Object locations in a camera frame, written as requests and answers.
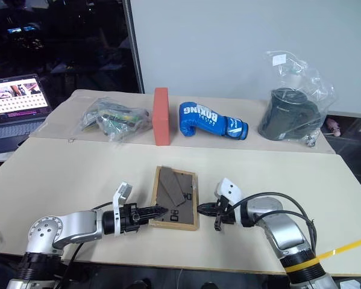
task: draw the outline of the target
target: laptop screen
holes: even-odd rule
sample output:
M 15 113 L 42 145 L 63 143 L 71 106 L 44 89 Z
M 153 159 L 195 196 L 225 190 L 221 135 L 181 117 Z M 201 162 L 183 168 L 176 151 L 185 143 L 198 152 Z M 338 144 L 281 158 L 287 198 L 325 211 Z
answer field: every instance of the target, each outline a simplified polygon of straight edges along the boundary
M 0 79 L 0 123 L 43 117 L 51 111 L 37 75 Z

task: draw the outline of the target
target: pink object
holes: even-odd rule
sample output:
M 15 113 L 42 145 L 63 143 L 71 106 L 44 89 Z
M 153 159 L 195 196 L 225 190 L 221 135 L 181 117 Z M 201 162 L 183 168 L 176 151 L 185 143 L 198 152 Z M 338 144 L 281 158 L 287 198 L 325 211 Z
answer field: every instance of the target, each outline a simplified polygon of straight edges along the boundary
M 327 128 L 333 133 L 335 137 L 339 137 L 341 135 L 341 132 L 339 130 L 339 125 L 334 119 L 327 119 L 326 120 Z
M 152 125 L 156 145 L 169 146 L 171 142 L 169 139 L 168 88 L 166 87 L 155 89 Z

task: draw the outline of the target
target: clear plastic bag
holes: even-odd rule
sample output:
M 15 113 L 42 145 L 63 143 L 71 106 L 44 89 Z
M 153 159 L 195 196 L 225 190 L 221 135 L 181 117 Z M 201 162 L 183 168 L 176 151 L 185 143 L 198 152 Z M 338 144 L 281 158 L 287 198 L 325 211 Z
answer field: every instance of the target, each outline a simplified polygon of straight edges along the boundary
M 288 51 L 268 51 L 266 59 L 278 73 L 280 85 L 271 91 L 259 133 L 269 140 L 314 146 L 328 108 L 336 100 L 333 86 Z
M 126 137 L 152 128 L 151 113 L 144 108 L 130 108 L 112 98 L 99 98 L 84 113 L 80 130 L 100 128 L 109 141 L 122 141 Z

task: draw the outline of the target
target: laptop keyboard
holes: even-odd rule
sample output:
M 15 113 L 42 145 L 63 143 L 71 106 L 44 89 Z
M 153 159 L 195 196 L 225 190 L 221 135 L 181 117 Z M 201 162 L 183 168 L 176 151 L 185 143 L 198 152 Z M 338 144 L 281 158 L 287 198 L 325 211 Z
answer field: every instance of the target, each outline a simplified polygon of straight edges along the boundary
M 35 131 L 43 122 L 28 122 L 18 125 L 8 125 L 0 127 L 0 138 L 16 137 Z

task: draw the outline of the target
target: red block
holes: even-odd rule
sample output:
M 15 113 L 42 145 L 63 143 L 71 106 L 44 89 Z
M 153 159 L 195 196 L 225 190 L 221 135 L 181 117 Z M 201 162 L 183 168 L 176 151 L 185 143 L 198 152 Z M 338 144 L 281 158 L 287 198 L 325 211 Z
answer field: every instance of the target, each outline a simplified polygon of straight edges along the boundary
M 166 87 L 155 89 L 152 125 L 156 145 L 169 146 L 171 142 L 169 140 L 168 88 Z

